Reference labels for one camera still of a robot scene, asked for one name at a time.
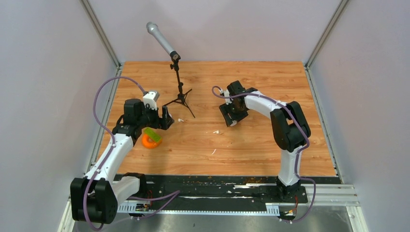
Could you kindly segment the small beige charging case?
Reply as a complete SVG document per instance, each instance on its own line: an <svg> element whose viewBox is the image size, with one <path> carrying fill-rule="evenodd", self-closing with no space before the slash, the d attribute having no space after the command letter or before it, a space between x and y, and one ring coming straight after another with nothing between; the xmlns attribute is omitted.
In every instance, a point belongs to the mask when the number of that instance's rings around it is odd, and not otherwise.
<svg viewBox="0 0 410 232"><path fill-rule="evenodd" d="M237 124L237 121L233 121L232 123L231 123L231 125L230 125L230 127L233 127L233 126L235 126Z"/></svg>

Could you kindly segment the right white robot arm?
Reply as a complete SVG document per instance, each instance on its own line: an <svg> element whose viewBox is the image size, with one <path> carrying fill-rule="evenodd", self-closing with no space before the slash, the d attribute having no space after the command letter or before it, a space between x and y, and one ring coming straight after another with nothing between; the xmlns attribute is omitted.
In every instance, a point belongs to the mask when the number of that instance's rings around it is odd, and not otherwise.
<svg viewBox="0 0 410 232"><path fill-rule="evenodd" d="M239 81L230 83L226 90L214 86L212 92L225 100L219 109L228 127L246 118L249 110L270 119L274 140L281 150L276 195L283 202L291 200L300 186L299 162L311 135L300 104L272 99L252 87L245 89Z"/></svg>

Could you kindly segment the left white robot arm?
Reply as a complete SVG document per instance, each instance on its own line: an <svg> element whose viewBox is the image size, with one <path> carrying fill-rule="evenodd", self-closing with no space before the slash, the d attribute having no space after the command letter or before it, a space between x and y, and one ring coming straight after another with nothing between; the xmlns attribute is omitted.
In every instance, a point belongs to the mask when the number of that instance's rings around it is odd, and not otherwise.
<svg viewBox="0 0 410 232"><path fill-rule="evenodd" d="M137 200L148 194L146 177L126 173L117 182L114 178L126 155L132 150L143 129L167 130L174 123L167 106L162 113L140 99L124 102L124 113L110 131L110 142L97 163L83 178L74 178L70 185L72 217L75 221L110 224L118 206L133 196Z"/></svg>

